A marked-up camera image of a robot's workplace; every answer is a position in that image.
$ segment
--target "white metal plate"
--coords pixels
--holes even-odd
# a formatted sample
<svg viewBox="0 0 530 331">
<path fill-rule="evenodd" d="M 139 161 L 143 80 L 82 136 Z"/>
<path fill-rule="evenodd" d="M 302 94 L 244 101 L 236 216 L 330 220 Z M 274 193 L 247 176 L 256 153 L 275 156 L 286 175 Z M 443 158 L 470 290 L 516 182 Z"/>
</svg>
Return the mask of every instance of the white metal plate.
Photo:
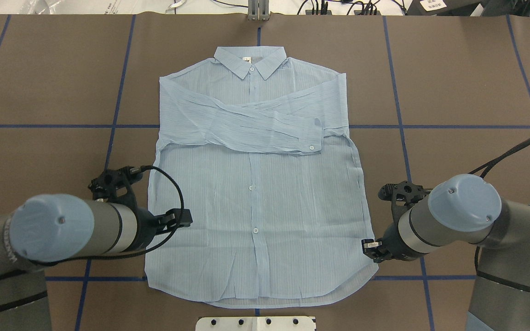
<svg viewBox="0 0 530 331">
<path fill-rule="evenodd" d="M 315 321 L 310 316 L 200 318 L 196 331 L 316 331 Z"/>
</svg>

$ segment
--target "sticker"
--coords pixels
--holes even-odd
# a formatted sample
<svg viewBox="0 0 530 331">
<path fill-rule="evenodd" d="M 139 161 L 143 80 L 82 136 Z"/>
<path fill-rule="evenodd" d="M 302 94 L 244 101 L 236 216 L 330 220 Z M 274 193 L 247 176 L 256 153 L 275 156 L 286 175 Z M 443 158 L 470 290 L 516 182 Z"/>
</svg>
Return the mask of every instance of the sticker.
<svg viewBox="0 0 530 331">
<path fill-rule="evenodd" d="M 421 5 L 427 12 L 447 7 L 443 0 L 422 0 Z"/>
</svg>

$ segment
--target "shirt sleeve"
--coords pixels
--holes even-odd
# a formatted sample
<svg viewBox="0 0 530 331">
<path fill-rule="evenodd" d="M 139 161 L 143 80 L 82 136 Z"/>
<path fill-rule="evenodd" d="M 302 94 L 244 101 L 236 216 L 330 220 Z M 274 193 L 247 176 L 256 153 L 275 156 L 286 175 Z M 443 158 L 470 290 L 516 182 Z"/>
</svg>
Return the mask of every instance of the shirt sleeve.
<svg viewBox="0 0 530 331">
<path fill-rule="evenodd" d="M 225 105 L 163 77 L 160 136 L 167 143 L 219 144 L 249 153 L 307 155 L 322 149 L 322 123 L 275 110 Z"/>
</svg>

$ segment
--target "shirt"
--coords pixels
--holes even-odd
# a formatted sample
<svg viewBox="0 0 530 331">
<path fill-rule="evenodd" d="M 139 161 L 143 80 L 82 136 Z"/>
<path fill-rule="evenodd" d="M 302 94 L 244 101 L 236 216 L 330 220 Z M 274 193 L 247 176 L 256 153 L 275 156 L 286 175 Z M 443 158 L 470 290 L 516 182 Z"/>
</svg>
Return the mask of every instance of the shirt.
<svg viewBox="0 0 530 331">
<path fill-rule="evenodd" d="M 155 289 L 225 308 L 316 306 L 377 271 L 361 248 L 374 233 L 345 74 L 283 47 L 218 47 L 160 78 L 154 165 L 194 219 L 146 255 Z M 149 210 L 178 206 L 151 172 Z"/>
</svg>

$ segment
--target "light blue shirt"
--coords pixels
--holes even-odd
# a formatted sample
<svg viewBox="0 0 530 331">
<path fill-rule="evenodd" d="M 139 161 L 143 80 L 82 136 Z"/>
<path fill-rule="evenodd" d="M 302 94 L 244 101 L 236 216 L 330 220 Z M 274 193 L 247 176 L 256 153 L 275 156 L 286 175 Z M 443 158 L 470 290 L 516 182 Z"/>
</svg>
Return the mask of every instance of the light blue shirt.
<svg viewBox="0 0 530 331">
<path fill-rule="evenodd" d="M 154 165 L 179 183 L 194 222 L 146 255 L 149 286 L 283 308 L 334 303 L 375 274 L 361 248 L 374 233 L 345 74 L 283 47 L 218 47 L 160 78 L 160 124 Z M 149 210 L 178 205 L 152 172 Z"/>
</svg>

